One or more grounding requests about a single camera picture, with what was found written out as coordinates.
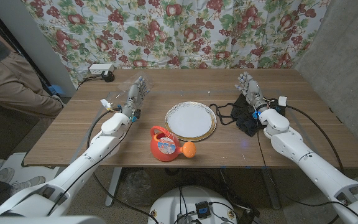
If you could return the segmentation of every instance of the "white robotic arm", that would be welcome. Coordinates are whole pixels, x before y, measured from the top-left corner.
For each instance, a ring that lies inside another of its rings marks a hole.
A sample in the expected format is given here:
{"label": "white robotic arm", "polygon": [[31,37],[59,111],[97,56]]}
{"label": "white robotic arm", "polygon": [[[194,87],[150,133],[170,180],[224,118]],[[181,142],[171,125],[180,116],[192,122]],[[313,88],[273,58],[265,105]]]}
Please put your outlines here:
{"label": "white robotic arm", "polygon": [[323,192],[345,223],[358,223],[358,181],[339,172],[330,163],[313,152],[302,140],[302,136],[290,127],[289,121],[276,110],[269,109],[257,82],[247,72],[238,78],[236,88],[247,98],[266,125],[264,134],[271,139],[273,148],[291,159]]}
{"label": "white robotic arm", "polygon": [[122,113],[115,113],[103,123],[90,147],[53,180],[21,190],[6,200],[0,206],[0,216],[57,217],[66,214],[74,196],[101,161],[117,153],[129,126],[136,116],[139,118],[139,107],[148,92],[144,79],[139,77],[128,91]]}

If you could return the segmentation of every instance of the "black face mask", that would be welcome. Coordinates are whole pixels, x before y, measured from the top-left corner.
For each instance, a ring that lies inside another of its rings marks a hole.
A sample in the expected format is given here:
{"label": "black face mask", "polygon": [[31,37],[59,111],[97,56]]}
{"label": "black face mask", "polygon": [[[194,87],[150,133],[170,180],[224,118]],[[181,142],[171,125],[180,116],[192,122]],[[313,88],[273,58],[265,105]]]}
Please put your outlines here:
{"label": "black face mask", "polygon": [[[269,99],[271,101],[268,104],[269,108],[275,109],[278,113],[285,116],[285,107],[278,105],[277,99]],[[245,132],[248,136],[252,137],[258,131],[258,127],[263,129],[265,126],[262,126],[258,119],[254,118],[255,109],[247,103],[246,97],[243,94],[240,94],[236,102],[228,103],[224,106],[218,106],[216,104],[211,104],[209,107],[216,107],[216,115],[219,117],[221,124],[228,125],[233,122],[236,122],[237,127],[241,129],[241,131]],[[232,106],[230,116],[222,115],[219,111],[220,108]],[[223,122],[223,118],[231,118],[231,121],[228,123]]]}

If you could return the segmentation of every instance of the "fruit print fabric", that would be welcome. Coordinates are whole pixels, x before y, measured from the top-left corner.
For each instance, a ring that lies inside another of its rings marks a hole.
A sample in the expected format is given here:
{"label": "fruit print fabric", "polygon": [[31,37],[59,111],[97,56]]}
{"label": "fruit print fabric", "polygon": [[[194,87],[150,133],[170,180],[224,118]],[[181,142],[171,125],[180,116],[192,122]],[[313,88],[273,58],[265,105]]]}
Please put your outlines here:
{"label": "fruit print fabric", "polygon": [[291,68],[329,0],[22,0],[74,85],[116,68]]}

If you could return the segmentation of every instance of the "white plate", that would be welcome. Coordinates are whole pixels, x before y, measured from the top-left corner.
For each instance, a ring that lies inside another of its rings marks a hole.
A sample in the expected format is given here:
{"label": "white plate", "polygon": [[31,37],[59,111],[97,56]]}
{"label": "white plate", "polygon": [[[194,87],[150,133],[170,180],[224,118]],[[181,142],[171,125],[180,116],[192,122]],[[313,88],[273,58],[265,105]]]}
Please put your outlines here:
{"label": "white plate", "polygon": [[199,141],[215,130],[216,116],[202,103],[184,102],[168,111],[165,116],[165,126],[168,131],[176,134],[178,139]]}

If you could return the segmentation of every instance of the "khaki pants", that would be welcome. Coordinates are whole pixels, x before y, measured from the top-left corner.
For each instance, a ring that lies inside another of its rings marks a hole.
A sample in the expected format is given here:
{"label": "khaki pants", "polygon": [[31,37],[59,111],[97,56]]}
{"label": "khaki pants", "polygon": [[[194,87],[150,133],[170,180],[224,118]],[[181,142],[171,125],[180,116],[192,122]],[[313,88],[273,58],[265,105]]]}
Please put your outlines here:
{"label": "khaki pants", "polygon": [[15,53],[0,61],[0,105],[38,116],[47,126],[63,108],[42,89],[31,65]]}

